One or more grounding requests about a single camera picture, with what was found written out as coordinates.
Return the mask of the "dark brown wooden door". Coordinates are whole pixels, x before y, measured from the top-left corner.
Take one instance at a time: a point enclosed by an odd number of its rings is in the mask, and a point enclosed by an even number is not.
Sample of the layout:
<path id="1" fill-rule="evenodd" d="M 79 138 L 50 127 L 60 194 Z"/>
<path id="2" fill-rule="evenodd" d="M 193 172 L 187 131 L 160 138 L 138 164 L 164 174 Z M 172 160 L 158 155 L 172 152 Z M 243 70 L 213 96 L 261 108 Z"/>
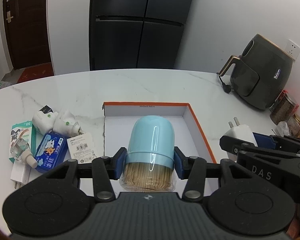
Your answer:
<path id="1" fill-rule="evenodd" d="M 51 61 L 47 34 L 46 0 L 14 0 L 14 18 L 6 21 L 5 34 L 14 69 L 22 69 Z"/>

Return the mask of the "white power adapter box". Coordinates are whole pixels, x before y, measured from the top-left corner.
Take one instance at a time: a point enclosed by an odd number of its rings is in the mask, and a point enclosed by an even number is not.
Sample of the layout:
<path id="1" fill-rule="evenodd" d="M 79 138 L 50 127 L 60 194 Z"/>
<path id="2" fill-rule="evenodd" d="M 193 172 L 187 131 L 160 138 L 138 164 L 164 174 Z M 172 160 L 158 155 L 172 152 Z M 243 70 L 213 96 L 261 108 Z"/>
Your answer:
<path id="1" fill-rule="evenodd" d="M 79 164 L 91 163 L 96 159 L 97 151 L 90 133 L 84 133 L 67 139 L 71 159 L 76 159 Z"/>

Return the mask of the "teal bandage box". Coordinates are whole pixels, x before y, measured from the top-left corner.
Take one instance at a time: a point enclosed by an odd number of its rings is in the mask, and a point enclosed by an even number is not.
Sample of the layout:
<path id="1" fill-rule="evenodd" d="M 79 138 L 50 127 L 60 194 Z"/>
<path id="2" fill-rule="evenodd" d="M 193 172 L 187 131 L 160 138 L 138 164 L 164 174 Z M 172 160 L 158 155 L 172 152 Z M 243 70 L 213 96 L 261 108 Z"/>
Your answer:
<path id="1" fill-rule="evenodd" d="M 36 151 L 36 140 L 37 140 L 37 130 L 33 126 L 32 121 L 25 121 L 19 124 L 14 124 L 11 128 L 10 133 L 10 151 L 8 154 L 9 160 L 14 163 L 15 153 L 12 152 L 13 146 L 17 143 L 22 150 L 26 148 L 26 144 L 23 140 L 27 142 L 29 148 L 33 154 Z"/>

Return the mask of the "glass jar with dark contents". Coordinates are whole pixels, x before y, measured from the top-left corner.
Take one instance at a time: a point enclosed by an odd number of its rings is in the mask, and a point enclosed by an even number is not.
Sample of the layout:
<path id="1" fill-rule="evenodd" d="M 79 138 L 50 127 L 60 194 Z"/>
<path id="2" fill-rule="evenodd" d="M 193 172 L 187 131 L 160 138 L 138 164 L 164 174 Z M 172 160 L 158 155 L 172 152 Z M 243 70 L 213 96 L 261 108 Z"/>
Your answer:
<path id="1" fill-rule="evenodd" d="M 299 104 L 286 90 L 283 90 L 271 107 L 270 118 L 276 125 L 279 122 L 287 121 L 292 114 L 296 112 Z"/>

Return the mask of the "clear liquid refill bottle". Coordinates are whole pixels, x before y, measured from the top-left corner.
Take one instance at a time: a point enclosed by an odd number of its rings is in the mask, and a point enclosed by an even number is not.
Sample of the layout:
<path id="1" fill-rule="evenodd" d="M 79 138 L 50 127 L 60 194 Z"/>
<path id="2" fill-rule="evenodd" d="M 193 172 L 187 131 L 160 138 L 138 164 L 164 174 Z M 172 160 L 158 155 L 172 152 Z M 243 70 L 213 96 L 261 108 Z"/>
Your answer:
<path id="1" fill-rule="evenodd" d="M 22 161 L 32 168 L 38 166 L 38 162 L 34 158 L 31 148 L 23 138 L 17 139 L 10 148 L 10 153 L 15 160 Z"/>

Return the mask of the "white mosquito plug with prongs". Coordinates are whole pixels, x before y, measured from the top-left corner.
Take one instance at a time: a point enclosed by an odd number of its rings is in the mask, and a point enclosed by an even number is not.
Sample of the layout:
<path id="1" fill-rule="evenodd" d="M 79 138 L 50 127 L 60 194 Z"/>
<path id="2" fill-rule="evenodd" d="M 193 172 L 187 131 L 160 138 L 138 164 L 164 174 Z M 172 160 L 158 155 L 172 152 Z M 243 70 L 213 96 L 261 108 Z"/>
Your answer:
<path id="1" fill-rule="evenodd" d="M 69 111 L 62 111 L 57 115 L 52 129 L 55 133 L 65 137 L 76 137 L 85 133 L 75 116 Z"/>

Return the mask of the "glass jar with gold lid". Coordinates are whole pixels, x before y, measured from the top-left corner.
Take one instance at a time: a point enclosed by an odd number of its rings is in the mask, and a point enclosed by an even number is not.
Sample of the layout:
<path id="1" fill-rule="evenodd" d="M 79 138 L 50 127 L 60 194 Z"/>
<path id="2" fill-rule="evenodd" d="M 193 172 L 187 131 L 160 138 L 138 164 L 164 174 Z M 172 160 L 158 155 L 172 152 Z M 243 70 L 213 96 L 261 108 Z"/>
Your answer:
<path id="1" fill-rule="evenodd" d="M 293 114 L 287 121 L 291 136 L 298 137 L 300 135 L 300 116 Z"/>

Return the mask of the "white wall socket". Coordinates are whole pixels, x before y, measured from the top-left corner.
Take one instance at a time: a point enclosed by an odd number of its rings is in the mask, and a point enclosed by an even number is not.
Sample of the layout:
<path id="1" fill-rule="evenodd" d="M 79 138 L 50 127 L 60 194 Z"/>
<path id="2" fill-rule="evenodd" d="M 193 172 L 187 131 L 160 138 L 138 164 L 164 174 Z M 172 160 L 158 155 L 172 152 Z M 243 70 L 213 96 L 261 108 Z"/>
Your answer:
<path id="1" fill-rule="evenodd" d="M 285 47 L 285 52 L 290 55 L 290 57 L 296 61 L 298 55 L 300 54 L 300 46 L 298 46 L 295 42 L 288 39 Z"/>

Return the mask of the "black air fryer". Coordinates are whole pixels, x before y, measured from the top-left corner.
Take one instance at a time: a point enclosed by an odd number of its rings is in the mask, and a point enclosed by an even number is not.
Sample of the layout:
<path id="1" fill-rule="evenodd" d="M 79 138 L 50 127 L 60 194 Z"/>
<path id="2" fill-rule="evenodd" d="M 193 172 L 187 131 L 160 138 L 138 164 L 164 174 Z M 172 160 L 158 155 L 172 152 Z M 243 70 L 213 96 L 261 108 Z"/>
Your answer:
<path id="1" fill-rule="evenodd" d="M 293 58 L 276 44 L 256 34 L 239 56 L 230 56 L 218 76 L 234 65 L 231 87 L 253 107 L 268 109 L 283 91 L 290 76 Z"/>

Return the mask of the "white mosquito plug with black tab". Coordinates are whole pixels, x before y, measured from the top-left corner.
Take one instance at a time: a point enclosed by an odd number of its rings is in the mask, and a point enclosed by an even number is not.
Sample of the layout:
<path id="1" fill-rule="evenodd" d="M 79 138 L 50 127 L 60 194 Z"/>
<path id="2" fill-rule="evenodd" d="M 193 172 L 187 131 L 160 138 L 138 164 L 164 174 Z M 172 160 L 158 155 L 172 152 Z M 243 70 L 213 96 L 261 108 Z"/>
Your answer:
<path id="1" fill-rule="evenodd" d="M 52 108 L 45 105 L 33 115 L 32 124 L 40 134 L 44 135 L 53 130 L 57 116 L 58 112 L 54 112 Z"/>

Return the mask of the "white wall charger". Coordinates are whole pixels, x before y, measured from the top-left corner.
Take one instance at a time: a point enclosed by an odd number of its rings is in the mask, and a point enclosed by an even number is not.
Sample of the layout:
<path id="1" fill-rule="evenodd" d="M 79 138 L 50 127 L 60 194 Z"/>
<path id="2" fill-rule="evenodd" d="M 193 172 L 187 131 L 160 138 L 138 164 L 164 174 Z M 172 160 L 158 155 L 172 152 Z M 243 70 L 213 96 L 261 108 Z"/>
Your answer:
<path id="1" fill-rule="evenodd" d="M 12 167 L 10 180 L 14 182 L 14 188 L 19 189 L 29 182 L 31 167 L 22 161 L 15 160 Z"/>

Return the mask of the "orange rimmed white box lid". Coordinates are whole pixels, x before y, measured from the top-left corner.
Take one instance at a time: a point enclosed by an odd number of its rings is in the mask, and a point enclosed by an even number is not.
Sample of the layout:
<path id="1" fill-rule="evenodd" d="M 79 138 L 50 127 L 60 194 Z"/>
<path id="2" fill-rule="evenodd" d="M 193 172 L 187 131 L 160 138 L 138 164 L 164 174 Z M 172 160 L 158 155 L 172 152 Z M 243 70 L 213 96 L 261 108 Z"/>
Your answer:
<path id="1" fill-rule="evenodd" d="M 118 179 L 114 192 L 182 193 L 186 180 L 178 178 L 179 164 L 173 147 L 189 157 L 215 163 L 215 156 L 189 103 L 105 102 L 104 155 L 120 148 Z"/>

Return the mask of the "blue lid toothpick jar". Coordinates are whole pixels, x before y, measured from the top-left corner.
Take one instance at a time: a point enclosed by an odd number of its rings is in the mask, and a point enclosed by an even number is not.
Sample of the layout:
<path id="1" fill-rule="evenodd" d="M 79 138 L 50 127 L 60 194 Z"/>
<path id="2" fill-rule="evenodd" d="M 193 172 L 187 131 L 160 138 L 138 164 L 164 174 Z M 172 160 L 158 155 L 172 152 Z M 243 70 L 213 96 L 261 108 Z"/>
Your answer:
<path id="1" fill-rule="evenodd" d="M 161 116 L 143 116 L 134 124 L 121 186 L 134 192 L 174 190 L 174 128 Z"/>

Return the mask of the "dark four door refrigerator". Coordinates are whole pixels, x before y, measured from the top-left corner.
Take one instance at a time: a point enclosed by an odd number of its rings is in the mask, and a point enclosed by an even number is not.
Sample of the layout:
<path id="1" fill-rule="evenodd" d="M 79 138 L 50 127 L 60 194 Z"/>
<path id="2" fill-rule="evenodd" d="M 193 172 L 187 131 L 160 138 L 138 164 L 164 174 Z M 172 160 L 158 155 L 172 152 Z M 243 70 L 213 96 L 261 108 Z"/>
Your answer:
<path id="1" fill-rule="evenodd" d="M 192 0 L 90 0 L 90 70 L 173 69 Z"/>

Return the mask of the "white cube usb charger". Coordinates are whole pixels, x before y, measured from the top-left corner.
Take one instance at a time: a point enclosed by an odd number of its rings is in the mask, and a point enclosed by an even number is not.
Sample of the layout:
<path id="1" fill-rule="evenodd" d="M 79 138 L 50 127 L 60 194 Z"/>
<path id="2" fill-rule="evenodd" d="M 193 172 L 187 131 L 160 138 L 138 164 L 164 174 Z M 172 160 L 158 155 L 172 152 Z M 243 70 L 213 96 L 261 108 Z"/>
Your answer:
<path id="1" fill-rule="evenodd" d="M 234 117 L 235 125 L 232 121 L 229 122 L 230 129 L 224 134 L 236 139 L 240 139 L 243 141 L 248 141 L 253 143 L 255 146 L 258 146 L 254 134 L 250 127 L 246 124 L 240 124 L 238 118 Z"/>

